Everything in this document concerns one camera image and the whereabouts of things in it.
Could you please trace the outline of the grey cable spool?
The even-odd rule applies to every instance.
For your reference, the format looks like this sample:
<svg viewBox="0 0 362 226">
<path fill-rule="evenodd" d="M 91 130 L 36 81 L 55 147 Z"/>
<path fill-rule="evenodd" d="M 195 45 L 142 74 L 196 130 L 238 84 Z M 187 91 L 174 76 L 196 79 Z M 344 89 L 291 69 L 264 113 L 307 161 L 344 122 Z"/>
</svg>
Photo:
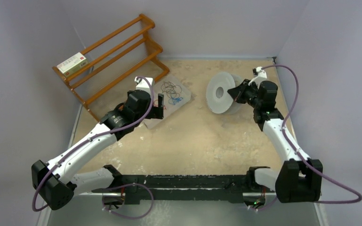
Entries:
<svg viewBox="0 0 362 226">
<path fill-rule="evenodd" d="M 208 83 L 206 88 L 206 103 L 215 114 L 234 114 L 242 106 L 233 101 L 228 94 L 229 89 L 240 85 L 243 79 L 228 72 L 219 72 Z"/>
</svg>

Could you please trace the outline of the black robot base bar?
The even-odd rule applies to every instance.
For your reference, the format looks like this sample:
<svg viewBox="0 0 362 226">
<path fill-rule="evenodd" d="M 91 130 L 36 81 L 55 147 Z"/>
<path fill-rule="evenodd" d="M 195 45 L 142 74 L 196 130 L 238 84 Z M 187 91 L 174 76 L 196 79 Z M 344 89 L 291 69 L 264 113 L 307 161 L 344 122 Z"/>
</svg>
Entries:
<svg viewBox="0 0 362 226">
<path fill-rule="evenodd" d="M 111 184 L 93 193 L 117 194 L 125 204 L 154 201 L 227 201 L 229 203 L 264 204 L 271 188 L 255 184 L 253 174 L 242 175 L 126 175 L 110 167 Z"/>
</svg>

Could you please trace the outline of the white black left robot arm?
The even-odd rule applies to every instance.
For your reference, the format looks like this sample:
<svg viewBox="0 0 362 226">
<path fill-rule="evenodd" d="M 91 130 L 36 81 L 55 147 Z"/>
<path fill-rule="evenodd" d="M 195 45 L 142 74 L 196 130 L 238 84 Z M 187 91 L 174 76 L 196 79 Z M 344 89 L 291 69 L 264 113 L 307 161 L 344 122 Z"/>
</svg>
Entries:
<svg viewBox="0 0 362 226">
<path fill-rule="evenodd" d="M 44 162 L 37 160 L 31 166 L 35 193 L 32 210 L 47 207 L 58 210 L 84 192 L 107 189 L 120 190 L 121 173 L 112 165 L 96 171 L 79 174 L 78 171 L 93 157 L 134 131 L 144 119 L 163 119 L 162 105 L 154 106 L 154 92 L 141 88 L 130 90 L 125 102 L 118 104 L 98 122 L 86 136 L 59 156 Z"/>
</svg>

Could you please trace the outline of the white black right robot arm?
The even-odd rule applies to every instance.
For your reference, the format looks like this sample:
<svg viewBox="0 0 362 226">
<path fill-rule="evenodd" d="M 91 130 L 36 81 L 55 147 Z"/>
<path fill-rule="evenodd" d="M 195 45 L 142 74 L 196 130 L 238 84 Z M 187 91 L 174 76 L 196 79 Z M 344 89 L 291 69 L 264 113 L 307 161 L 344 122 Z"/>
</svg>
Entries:
<svg viewBox="0 0 362 226">
<path fill-rule="evenodd" d="M 318 201 L 322 177 L 315 170 L 322 172 L 323 165 L 300 148 L 286 127 L 283 115 L 275 106 L 278 86 L 272 81 L 262 81 L 256 85 L 245 79 L 227 92 L 234 102 L 253 108 L 255 123 L 283 160 L 279 172 L 269 167 L 249 168 L 247 188 L 253 192 L 263 186 L 269 188 L 281 203 Z"/>
</svg>

